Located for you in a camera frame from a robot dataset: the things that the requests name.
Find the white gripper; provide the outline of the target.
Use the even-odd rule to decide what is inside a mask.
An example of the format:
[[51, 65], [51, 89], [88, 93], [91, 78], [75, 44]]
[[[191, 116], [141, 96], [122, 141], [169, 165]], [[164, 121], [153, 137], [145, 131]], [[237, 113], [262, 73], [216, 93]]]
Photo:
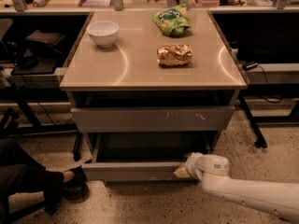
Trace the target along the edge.
[[174, 171], [177, 178], [195, 178], [202, 180], [203, 172], [197, 167], [200, 159], [203, 157], [202, 153], [192, 153], [185, 162], [185, 167], [180, 166]]

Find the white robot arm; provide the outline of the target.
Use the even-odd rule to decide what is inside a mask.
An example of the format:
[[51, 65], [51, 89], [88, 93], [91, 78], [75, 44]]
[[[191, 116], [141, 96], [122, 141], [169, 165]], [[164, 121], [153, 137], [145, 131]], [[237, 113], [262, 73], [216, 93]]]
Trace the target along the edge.
[[298, 184], [232, 179], [225, 157], [199, 152], [191, 153], [174, 175], [199, 180], [203, 191], [224, 201], [299, 222]]

